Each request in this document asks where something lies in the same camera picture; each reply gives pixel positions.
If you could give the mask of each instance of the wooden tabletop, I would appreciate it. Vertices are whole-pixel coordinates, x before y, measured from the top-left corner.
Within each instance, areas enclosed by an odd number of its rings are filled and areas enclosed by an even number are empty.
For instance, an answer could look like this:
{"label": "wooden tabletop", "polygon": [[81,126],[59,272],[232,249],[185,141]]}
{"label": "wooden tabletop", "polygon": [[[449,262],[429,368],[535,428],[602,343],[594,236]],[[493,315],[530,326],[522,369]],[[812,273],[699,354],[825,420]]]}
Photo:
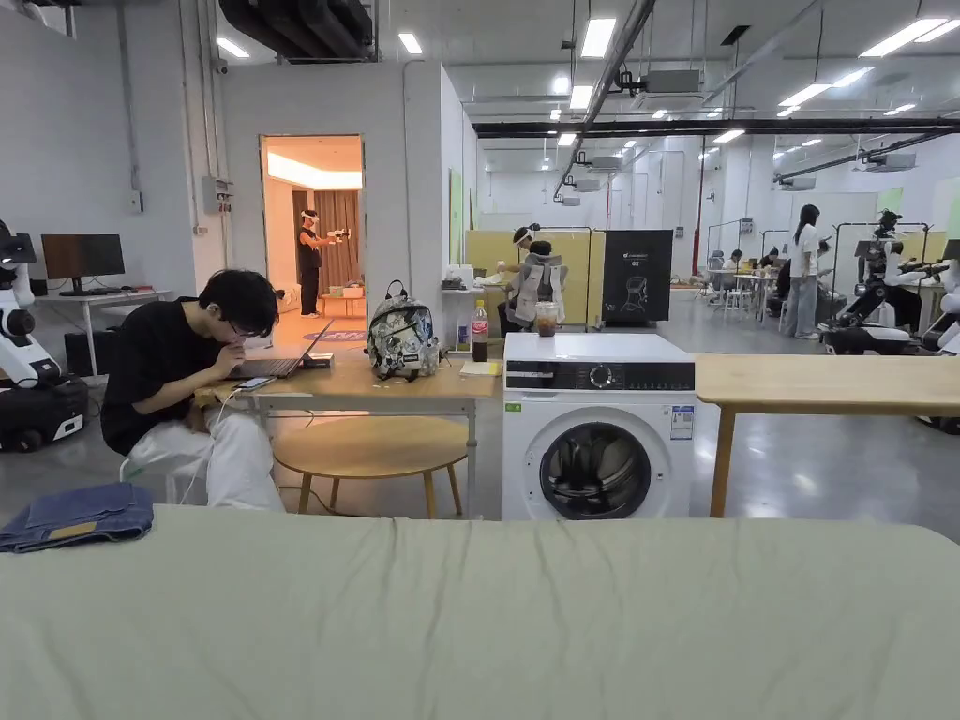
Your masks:
{"label": "wooden tabletop", "polygon": [[698,355],[697,397],[740,413],[955,415],[960,358]]}

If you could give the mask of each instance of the young man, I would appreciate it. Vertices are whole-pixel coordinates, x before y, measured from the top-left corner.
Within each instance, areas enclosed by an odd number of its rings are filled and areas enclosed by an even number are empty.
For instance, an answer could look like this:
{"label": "young man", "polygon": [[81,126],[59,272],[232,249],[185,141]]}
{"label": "young man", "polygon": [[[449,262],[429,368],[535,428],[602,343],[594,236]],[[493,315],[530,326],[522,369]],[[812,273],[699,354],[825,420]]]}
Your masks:
{"label": "young man", "polygon": [[187,480],[205,475],[210,506],[282,511],[264,429],[244,413],[219,405],[202,412],[191,402],[243,362],[245,338],[265,337],[276,319],[274,288],[249,270],[220,271],[198,298],[131,312],[104,396],[107,445],[138,466]]}
{"label": "young man", "polygon": [[317,237],[316,230],[320,218],[314,210],[304,210],[300,214],[303,227],[297,236],[297,256],[300,261],[300,314],[308,318],[319,318],[317,314],[317,296],[320,294],[320,269],[324,265],[320,257],[320,248],[334,242],[329,238]]}

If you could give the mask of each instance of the white robot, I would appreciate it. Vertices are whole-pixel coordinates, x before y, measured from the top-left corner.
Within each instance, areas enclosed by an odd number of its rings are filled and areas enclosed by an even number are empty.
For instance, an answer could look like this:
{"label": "white robot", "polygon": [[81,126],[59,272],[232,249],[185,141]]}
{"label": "white robot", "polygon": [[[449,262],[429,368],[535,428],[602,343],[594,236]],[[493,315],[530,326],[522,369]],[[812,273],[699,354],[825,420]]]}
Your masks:
{"label": "white robot", "polygon": [[87,388],[65,377],[33,335],[30,236],[0,220],[0,450],[30,452],[84,427]]}

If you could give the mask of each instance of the control panel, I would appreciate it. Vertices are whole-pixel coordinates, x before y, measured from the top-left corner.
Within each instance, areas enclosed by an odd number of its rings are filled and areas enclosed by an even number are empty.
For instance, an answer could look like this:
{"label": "control panel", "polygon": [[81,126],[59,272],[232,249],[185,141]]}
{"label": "control panel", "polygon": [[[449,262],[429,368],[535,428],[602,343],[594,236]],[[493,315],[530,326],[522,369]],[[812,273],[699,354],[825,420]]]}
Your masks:
{"label": "control panel", "polygon": [[614,390],[662,393],[692,391],[694,364],[565,363],[511,360],[508,388],[530,390]]}

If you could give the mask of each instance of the black sign board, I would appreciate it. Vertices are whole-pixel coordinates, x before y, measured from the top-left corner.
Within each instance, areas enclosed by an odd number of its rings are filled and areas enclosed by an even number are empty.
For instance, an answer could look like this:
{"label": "black sign board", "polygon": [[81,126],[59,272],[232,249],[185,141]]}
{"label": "black sign board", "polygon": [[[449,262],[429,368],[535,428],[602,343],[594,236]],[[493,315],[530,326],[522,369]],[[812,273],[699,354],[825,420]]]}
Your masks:
{"label": "black sign board", "polygon": [[670,317],[673,230],[608,230],[603,321],[644,324]]}

